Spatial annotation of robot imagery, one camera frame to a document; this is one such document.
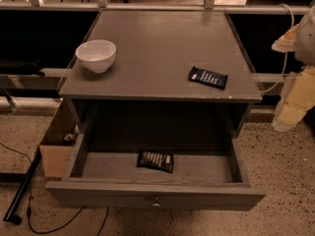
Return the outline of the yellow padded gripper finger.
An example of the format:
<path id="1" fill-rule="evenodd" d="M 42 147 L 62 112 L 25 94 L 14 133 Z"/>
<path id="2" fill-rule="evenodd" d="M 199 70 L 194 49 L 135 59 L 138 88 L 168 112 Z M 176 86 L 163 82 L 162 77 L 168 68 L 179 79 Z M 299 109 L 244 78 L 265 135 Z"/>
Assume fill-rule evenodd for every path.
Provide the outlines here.
<path id="1" fill-rule="evenodd" d="M 315 67 L 291 72 L 285 79 L 281 101 L 277 104 L 272 126 L 279 132 L 293 129 L 315 106 Z"/>

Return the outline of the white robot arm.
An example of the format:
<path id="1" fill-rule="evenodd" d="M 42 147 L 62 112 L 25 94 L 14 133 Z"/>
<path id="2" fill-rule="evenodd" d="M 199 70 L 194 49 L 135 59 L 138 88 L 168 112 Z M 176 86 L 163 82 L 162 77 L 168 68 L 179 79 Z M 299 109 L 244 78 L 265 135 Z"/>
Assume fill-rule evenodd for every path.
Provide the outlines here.
<path id="1" fill-rule="evenodd" d="M 273 128 L 287 132 L 315 106 L 315 6 L 276 40 L 272 49 L 282 53 L 293 52 L 294 58 L 304 65 L 301 72 L 291 72 L 285 79 L 281 100 L 275 110 Z"/>

